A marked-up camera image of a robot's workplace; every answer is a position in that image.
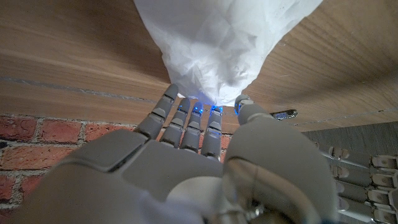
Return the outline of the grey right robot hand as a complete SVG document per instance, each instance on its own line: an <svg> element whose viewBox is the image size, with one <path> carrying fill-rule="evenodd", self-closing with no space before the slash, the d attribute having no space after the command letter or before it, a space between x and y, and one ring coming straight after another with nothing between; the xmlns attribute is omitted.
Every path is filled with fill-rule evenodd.
<svg viewBox="0 0 398 224"><path fill-rule="evenodd" d="M221 153L222 109L200 130L201 103L170 85L133 131L120 129L54 166L11 223L336 223L337 193L326 159L300 132L248 96Z"/></svg>

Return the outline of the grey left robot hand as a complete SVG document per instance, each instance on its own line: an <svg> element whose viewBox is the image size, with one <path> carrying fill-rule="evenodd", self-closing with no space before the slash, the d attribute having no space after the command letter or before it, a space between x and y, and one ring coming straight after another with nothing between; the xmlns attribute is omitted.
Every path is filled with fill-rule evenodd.
<svg viewBox="0 0 398 224"><path fill-rule="evenodd" d="M365 154L316 143L325 157L338 161L330 170L338 212L362 222L397 224L397 156Z"/></svg>

